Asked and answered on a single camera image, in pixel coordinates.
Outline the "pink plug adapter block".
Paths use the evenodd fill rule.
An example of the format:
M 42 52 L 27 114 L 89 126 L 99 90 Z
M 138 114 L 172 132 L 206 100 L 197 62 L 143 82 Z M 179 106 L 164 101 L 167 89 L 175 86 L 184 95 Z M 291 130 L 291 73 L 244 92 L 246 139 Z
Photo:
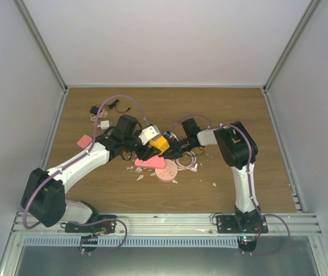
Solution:
M 92 143 L 92 138 L 89 135 L 83 135 L 77 141 L 77 145 L 83 149 L 87 148 L 91 143 Z

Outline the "pink triangular power socket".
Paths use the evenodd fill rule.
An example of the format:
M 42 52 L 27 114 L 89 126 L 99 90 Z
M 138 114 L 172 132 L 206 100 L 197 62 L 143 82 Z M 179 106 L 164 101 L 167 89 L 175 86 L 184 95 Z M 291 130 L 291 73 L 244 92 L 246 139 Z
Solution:
M 141 168 L 163 169 L 166 167 L 165 159 L 159 156 L 153 156 L 148 160 L 136 159 L 134 164 Z

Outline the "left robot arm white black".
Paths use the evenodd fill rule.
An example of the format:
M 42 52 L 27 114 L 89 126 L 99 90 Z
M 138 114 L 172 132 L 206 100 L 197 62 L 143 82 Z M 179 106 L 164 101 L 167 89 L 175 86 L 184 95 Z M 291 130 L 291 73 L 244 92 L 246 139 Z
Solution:
M 135 117 L 124 114 L 116 125 L 95 135 L 85 149 L 68 161 L 48 170 L 34 169 L 21 199 L 24 227 L 34 227 L 26 222 L 27 216 L 32 215 L 37 225 L 45 227 L 66 221 L 77 223 L 85 232 L 96 230 L 97 211 L 86 202 L 67 200 L 67 192 L 87 174 L 125 152 L 135 153 L 141 160 L 160 154 L 157 147 L 150 145 L 160 135 L 157 126 L 143 128 Z

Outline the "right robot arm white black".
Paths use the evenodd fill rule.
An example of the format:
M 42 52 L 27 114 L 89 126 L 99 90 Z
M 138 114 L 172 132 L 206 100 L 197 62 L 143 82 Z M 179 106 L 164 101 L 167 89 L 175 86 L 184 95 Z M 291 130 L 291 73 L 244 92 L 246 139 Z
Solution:
M 223 160 L 231 168 L 235 183 L 234 214 L 229 226 L 242 233 L 256 229 L 261 222 L 261 210 L 255 196 L 254 164 L 258 147 L 241 122 L 201 130 L 194 118 L 182 122 L 186 138 L 179 140 L 173 131 L 165 132 L 169 149 L 163 154 L 167 159 L 181 157 L 194 148 L 217 145 Z

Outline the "black power adapter with cable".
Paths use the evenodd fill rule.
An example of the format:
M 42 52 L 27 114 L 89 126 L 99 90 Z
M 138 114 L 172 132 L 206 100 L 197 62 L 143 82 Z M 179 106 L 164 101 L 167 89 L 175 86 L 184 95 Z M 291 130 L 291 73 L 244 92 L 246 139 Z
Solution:
M 120 100 L 116 99 L 112 103 L 104 105 L 104 107 L 101 109 L 100 114 L 101 113 L 105 114 L 108 112 L 108 110 L 112 110 L 112 109 L 114 109 L 118 113 L 126 113 L 126 112 L 130 111 L 130 109 L 131 109 L 130 107 L 128 107 L 126 110 L 119 110 L 117 108 L 117 105 L 119 102 L 120 102 Z M 90 113 L 93 115 L 97 115 L 99 108 L 100 107 L 98 105 L 92 106 L 90 108 Z

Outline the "yellow cube socket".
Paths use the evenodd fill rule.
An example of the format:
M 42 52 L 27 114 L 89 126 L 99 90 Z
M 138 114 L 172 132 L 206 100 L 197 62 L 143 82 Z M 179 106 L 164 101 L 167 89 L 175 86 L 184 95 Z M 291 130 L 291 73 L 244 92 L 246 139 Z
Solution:
M 170 144 L 164 136 L 159 136 L 149 141 L 149 145 L 159 150 L 159 154 L 163 154 L 170 148 Z

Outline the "white usb charger plug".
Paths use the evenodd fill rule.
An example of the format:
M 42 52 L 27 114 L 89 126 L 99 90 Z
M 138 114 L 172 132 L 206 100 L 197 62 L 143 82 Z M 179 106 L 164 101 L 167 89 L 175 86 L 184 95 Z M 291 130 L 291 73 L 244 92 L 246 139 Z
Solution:
M 112 126 L 112 123 L 109 120 L 100 121 L 99 127 L 101 130 L 106 130 Z

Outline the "round pink power strip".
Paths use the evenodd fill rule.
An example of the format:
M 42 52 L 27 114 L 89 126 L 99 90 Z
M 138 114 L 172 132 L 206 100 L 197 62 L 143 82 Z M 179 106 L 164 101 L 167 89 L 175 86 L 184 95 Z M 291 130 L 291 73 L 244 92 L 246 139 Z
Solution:
M 154 170 L 154 175 L 161 182 L 173 182 L 176 183 L 176 177 L 180 171 L 191 171 L 197 172 L 198 164 L 197 164 L 197 155 L 193 152 L 186 152 L 186 158 L 190 158 L 190 163 L 184 165 L 180 162 L 180 159 L 167 159 L 165 160 L 164 168 L 156 168 Z

